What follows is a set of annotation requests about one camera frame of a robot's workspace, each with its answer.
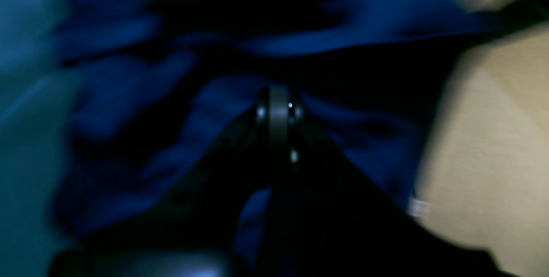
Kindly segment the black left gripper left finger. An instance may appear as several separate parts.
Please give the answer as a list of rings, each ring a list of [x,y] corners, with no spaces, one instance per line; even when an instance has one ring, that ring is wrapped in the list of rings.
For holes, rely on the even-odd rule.
[[[214,140],[204,157],[145,213],[58,253],[49,277],[240,277],[231,253],[249,196],[282,167],[282,88]]]

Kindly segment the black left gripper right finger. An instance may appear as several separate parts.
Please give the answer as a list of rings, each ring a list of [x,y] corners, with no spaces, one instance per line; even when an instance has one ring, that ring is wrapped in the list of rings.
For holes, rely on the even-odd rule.
[[[281,271],[296,277],[507,277],[402,212],[281,90]]]

